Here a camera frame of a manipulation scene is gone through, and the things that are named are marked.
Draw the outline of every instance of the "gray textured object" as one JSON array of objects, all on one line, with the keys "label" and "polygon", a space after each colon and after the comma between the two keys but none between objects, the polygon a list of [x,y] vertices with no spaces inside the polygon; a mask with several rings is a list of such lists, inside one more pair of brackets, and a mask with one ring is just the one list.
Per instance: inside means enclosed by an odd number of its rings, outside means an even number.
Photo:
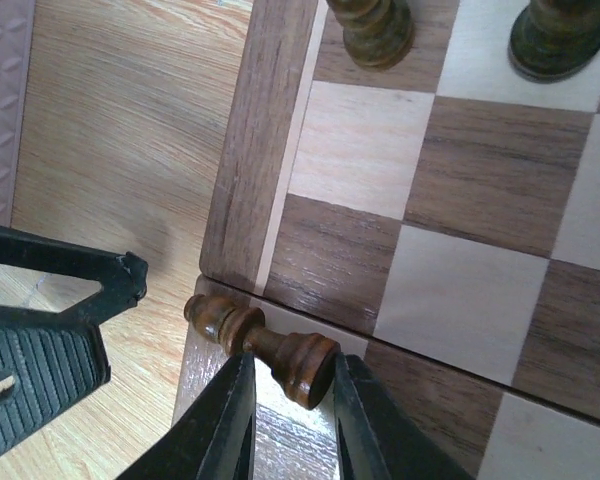
[{"label": "gray textured object", "polygon": [[0,225],[11,222],[35,0],[0,0]]}]

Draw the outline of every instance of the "brown chess piece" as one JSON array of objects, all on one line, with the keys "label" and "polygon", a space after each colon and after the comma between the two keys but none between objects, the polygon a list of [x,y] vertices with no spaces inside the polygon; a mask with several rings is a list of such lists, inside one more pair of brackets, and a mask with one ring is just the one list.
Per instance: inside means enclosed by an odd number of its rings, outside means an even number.
[{"label": "brown chess piece", "polygon": [[327,0],[342,25],[344,47],[366,70],[393,67],[413,45],[415,27],[406,0]]},{"label": "brown chess piece", "polygon": [[227,355],[253,352],[290,400],[311,410],[324,397],[335,371],[340,344],[319,333],[281,335],[265,327],[259,308],[239,307],[220,296],[195,295],[184,317]]},{"label": "brown chess piece", "polygon": [[600,0],[531,0],[511,30],[509,58],[540,82],[567,78],[600,50]]}]

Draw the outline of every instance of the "wooden chessboard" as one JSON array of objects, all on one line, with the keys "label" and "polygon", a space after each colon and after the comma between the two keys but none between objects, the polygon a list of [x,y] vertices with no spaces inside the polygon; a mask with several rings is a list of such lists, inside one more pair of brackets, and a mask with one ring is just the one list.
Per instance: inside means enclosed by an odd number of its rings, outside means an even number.
[{"label": "wooden chessboard", "polygon": [[328,328],[479,479],[600,479],[600,52],[531,83],[526,0],[409,4],[371,73],[323,0],[255,0],[201,270]]}]

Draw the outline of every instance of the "ridged black grip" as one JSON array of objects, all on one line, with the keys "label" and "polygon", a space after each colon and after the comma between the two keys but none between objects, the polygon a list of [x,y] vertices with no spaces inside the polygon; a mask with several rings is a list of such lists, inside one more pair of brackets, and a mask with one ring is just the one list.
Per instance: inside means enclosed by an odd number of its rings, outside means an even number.
[{"label": "ridged black grip", "polygon": [[0,322],[0,455],[109,381],[96,326],[13,328]]}]

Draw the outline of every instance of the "chess pawn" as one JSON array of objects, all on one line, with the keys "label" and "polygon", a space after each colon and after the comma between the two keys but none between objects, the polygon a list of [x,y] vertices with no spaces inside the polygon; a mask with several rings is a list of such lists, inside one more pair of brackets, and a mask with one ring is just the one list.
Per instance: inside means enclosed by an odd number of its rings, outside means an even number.
[{"label": "chess pawn", "polygon": [[600,50],[600,0],[531,0],[511,30],[509,58],[523,76],[561,80]]},{"label": "chess pawn", "polygon": [[335,372],[340,344],[318,333],[281,335],[265,327],[259,308],[239,307],[220,296],[196,295],[184,316],[227,355],[253,352],[271,368],[271,376],[290,400],[312,409],[324,397]]},{"label": "chess pawn", "polygon": [[411,49],[414,24],[406,0],[327,0],[342,25],[344,47],[365,70],[393,67]]}]

